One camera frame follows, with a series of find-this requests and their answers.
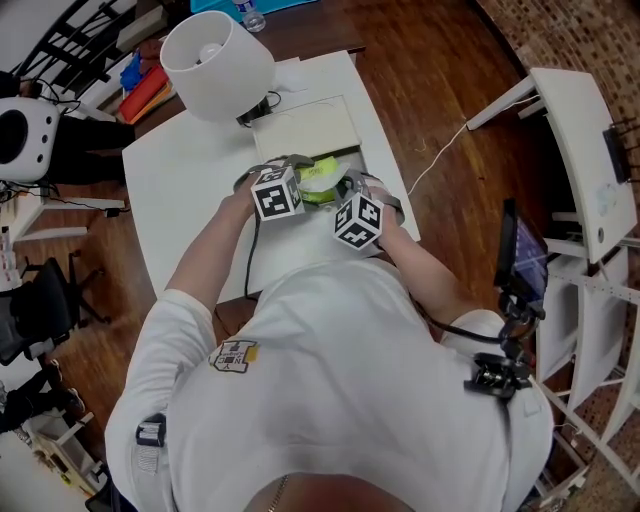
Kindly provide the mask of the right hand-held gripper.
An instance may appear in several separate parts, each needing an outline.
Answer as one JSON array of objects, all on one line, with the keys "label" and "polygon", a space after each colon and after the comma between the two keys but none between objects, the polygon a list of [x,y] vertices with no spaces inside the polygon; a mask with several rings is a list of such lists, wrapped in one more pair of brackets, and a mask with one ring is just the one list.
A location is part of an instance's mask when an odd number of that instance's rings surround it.
[{"label": "right hand-held gripper", "polygon": [[386,196],[387,192],[382,181],[370,176],[364,177],[361,189],[360,172],[347,170],[341,178],[341,193],[347,196],[335,212],[334,238],[352,249],[375,244],[382,234],[385,205],[394,210],[396,222],[403,223],[401,201],[395,196]]}]

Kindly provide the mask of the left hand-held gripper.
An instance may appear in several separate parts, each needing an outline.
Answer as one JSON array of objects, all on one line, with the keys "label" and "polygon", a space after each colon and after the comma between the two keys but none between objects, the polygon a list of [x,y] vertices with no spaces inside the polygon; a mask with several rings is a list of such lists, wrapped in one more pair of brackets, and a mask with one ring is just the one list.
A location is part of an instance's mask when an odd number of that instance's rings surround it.
[{"label": "left hand-held gripper", "polygon": [[313,168],[313,159],[299,154],[256,165],[234,183],[233,191],[251,187],[254,204],[261,221],[270,221],[305,212],[294,168]]}]

